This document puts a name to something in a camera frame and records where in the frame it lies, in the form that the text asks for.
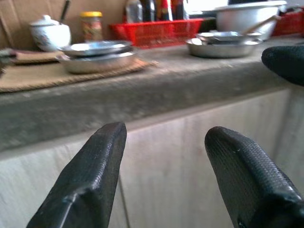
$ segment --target cardboard box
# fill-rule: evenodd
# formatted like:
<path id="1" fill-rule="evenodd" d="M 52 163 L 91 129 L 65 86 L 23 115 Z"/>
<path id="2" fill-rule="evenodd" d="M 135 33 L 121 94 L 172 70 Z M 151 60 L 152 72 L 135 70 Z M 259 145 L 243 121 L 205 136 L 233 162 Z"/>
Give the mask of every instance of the cardboard box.
<path id="1" fill-rule="evenodd" d="M 38 49 L 32 39 L 29 23 L 42 15 L 59 20 L 64 0 L 0 0 L 0 49 Z M 104 39 L 113 38 L 109 24 L 122 23 L 125 0 L 72 0 L 66 15 L 72 33 L 72 43 L 83 42 L 80 23 L 82 11 L 103 13 Z"/>

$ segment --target cabinet door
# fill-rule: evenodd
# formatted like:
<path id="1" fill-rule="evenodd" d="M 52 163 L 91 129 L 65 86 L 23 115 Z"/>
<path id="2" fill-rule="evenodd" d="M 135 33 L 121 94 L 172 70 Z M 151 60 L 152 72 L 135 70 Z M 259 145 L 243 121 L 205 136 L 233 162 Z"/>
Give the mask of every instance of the cabinet door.
<path id="1" fill-rule="evenodd" d="M 293 88 L 275 162 L 304 195 L 304 90 Z"/>
<path id="2" fill-rule="evenodd" d="M 231 228 L 205 152 L 205 134 L 213 126 L 225 126 L 272 155 L 288 96 L 284 90 L 210 110 L 196 108 L 130 131 L 121 165 L 130 226 Z"/>
<path id="3" fill-rule="evenodd" d="M 22 155 L 0 161 L 0 227 L 26 227 L 51 190 L 61 170 L 88 136 L 21 148 Z M 127 228 L 120 185 L 117 185 L 109 228 Z"/>

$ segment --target large metal pot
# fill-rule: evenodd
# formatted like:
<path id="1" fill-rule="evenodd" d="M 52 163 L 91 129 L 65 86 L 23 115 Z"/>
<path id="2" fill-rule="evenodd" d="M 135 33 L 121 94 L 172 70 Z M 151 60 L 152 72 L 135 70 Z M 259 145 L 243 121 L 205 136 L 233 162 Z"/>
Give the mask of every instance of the large metal pot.
<path id="1" fill-rule="evenodd" d="M 273 15 L 278 15 L 280 7 L 286 3 L 286 1 L 263 1 L 216 8 L 217 30 L 243 31 Z M 264 33 L 261 39 L 267 40 L 271 36 L 275 25 L 276 21 L 272 21 L 257 29 L 256 32 Z"/>

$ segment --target burlap mat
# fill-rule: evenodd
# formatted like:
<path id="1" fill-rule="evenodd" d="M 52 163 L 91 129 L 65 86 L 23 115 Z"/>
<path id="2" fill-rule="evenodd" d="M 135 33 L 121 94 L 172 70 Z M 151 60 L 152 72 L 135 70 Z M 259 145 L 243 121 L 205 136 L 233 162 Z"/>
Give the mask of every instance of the burlap mat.
<path id="1" fill-rule="evenodd" d="M 69 74 L 59 63 L 34 66 L 9 66 L 4 69 L 4 73 L 0 77 L 0 93 L 60 86 L 118 76 L 138 71 L 155 64 L 155 62 L 148 63 L 137 59 L 134 64 L 129 67 L 87 75 Z"/>

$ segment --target stacked plates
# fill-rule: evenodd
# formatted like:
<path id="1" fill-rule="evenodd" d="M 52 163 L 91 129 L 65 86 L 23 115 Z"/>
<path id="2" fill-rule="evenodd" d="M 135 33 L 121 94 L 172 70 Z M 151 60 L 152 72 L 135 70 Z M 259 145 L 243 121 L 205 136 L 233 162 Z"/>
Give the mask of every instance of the stacked plates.
<path id="1" fill-rule="evenodd" d="M 110 71 L 131 65 L 136 52 L 128 41 L 98 41 L 66 46 L 57 60 L 72 74 Z"/>
<path id="2" fill-rule="evenodd" d="M 242 35 L 238 32 L 204 32 L 197 38 L 187 40 L 192 55 L 207 58 L 235 58 L 250 55 L 258 44 L 262 33 Z"/>

